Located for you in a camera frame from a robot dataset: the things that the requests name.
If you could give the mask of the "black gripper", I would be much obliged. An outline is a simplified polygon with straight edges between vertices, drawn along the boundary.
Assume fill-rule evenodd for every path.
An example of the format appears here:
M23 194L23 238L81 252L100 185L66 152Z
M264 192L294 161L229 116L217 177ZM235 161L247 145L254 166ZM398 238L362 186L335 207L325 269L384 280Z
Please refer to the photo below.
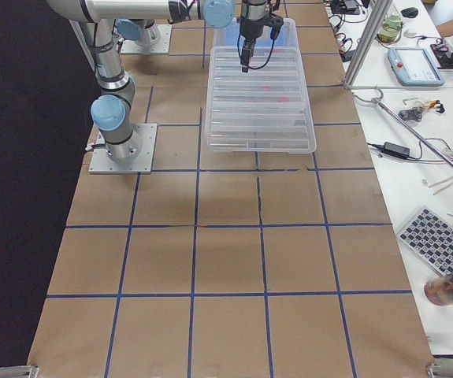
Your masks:
M248 73L254 54L255 40L263 33L264 27L272 28L270 38L276 40L284 24L284 18L275 14L280 0L243 0L239 16L239 33L245 38L240 53L242 72Z

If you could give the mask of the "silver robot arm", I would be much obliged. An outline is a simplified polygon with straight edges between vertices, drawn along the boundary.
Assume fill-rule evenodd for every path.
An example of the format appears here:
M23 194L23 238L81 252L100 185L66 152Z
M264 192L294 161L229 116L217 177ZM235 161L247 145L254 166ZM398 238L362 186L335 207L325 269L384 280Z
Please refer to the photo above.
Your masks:
M154 19L119 19L116 23L118 33L136 45L147 47L158 43L161 33Z
M264 28L269 27L271 39L277 39L284 23L276 14L278 1L243 1L239 13L234 1L50 1L48 5L80 27L102 92L91 105L91 117L112 161L132 160L143 145L129 120L135 83L115 47L114 34L122 31L123 20L133 22L136 41L144 38L145 29L155 29L155 20L165 19L170 24L204 20L212 28L225 28L237 20L243 39L239 52L243 72L251 70L255 44Z

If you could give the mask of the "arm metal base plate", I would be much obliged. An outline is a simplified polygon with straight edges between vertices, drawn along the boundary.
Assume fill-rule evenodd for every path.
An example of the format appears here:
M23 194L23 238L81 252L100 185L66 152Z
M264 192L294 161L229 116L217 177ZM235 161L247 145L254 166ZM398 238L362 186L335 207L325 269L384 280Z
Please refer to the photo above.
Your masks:
M157 124L132 124L132 137L123 144L105 142L101 132L91 151L90 174L150 174L157 140Z
M155 55L167 54L170 48L172 26L169 24L153 24L150 28L125 30L121 45L123 55Z

